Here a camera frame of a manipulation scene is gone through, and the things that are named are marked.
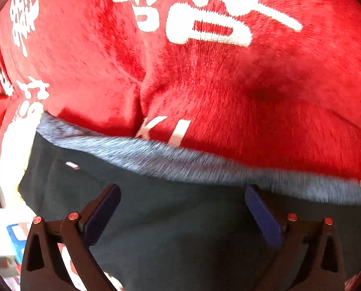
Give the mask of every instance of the heather gray band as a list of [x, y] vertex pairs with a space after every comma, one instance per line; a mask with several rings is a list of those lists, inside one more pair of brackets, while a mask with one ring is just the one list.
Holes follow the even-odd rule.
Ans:
[[198, 184], [258, 184], [272, 192], [334, 204], [361, 205], [356, 182], [312, 173], [249, 169], [213, 154], [162, 142], [109, 137], [43, 113], [37, 128], [50, 143], [92, 154], [142, 175]]

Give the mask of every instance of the black garment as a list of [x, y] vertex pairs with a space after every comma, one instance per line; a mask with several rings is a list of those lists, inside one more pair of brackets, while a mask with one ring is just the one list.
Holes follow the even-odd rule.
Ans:
[[[121, 203], [91, 252], [126, 291], [252, 290], [273, 260], [275, 250], [265, 243], [241, 187], [140, 176], [54, 146], [37, 133], [19, 192], [37, 215], [54, 220], [80, 211], [109, 182], [120, 186]], [[326, 211], [342, 223], [346, 215], [358, 215], [358, 228], [338, 229], [346, 277], [359, 272], [361, 207], [274, 196], [293, 209], [304, 207], [299, 217], [322, 219]]]

